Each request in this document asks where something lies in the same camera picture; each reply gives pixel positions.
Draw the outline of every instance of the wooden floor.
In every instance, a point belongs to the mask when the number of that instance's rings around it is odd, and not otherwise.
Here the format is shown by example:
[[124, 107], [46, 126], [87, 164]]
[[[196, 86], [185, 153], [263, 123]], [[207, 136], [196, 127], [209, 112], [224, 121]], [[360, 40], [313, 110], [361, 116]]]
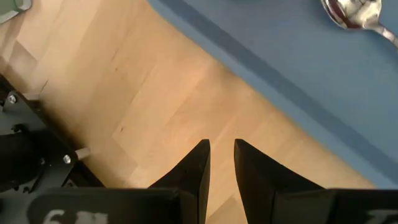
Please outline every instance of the wooden floor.
[[109, 187], [147, 187], [210, 139], [209, 224], [246, 222], [235, 138], [324, 187], [373, 187], [145, 0], [35, 0], [0, 25], [0, 56], [0, 72], [91, 148], [85, 162]]

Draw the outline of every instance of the spoon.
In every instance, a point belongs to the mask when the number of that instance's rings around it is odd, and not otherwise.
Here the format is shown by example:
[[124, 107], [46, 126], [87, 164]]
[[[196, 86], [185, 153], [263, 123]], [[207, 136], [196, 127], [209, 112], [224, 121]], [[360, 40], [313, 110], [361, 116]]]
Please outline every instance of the spoon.
[[330, 18], [348, 30], [373, 30], [398, 49], [398, 37], [379, 22], [381, 0], [321, 0]]

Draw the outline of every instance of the blue mat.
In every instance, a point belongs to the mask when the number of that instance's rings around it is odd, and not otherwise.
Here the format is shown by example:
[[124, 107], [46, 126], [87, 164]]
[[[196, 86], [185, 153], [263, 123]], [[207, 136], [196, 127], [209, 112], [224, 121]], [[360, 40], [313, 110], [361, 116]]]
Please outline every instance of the blue mat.
[[[380, 188], [398, 186], [398, 52], [318, 0], [149, 0], [164, 18]], [[398, 1], [381, 21], [398, 33]]]

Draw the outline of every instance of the bolt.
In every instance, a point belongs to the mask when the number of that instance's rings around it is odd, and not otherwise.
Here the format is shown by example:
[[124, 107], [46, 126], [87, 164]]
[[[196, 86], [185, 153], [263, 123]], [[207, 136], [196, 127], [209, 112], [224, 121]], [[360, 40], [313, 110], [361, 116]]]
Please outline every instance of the bolt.
[[65, 155], [65, 156], [63, 157], [63, 161], [64, 161], [66, 164], [69, 164], [69, 163], [71, 162], [70, 156]]
[[14, 103], [17, 103], [17, 98], [14, 95], [10, 95], [10, 96], [8, 96], [8, 101], [10, 101], [10, 103], [14, 104]]

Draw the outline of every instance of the bolt head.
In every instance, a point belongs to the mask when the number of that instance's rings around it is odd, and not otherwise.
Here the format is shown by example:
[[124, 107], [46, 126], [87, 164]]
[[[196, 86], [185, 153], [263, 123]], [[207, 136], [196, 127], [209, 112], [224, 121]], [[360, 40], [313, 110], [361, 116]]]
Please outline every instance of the bolt head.
[[8, 96], [8, 101], [12, 104], [17, 103], [17, 98], [14, 95]]
[[64, 163], [69, 164], [72, 160], [70, 159], [70, 156], [64, 155], [63, 161], [64, 161]]

